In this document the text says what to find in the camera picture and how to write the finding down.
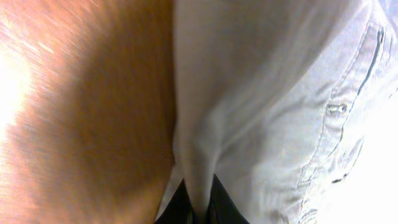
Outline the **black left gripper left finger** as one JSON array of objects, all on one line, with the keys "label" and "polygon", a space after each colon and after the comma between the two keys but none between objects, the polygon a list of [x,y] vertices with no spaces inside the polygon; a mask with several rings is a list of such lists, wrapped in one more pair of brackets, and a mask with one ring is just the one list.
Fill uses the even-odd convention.
[{"label": "black left gripper left finger", "polygon": [[185,181],[182,180],[155,224],[196,224]]}]

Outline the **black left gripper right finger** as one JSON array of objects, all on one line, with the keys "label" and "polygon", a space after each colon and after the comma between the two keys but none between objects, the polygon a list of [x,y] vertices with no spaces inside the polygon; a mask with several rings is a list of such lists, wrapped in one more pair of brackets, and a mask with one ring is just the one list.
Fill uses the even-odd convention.
[{"label": "black left gripper right finger", "polygon": [[206,215],[207,224],[249,224],[236,208],[232,199],[214,174],[210,203]]}]

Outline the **grey shorts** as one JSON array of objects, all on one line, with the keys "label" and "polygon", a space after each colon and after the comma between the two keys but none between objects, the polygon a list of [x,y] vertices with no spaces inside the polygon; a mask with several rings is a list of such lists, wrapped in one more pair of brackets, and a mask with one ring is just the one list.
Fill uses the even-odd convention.
[{"label": "grey shorts", "polygon": [[156,219],[215,174],[249,223],[397,222],[396,1],[176,1],[174,62]]}]

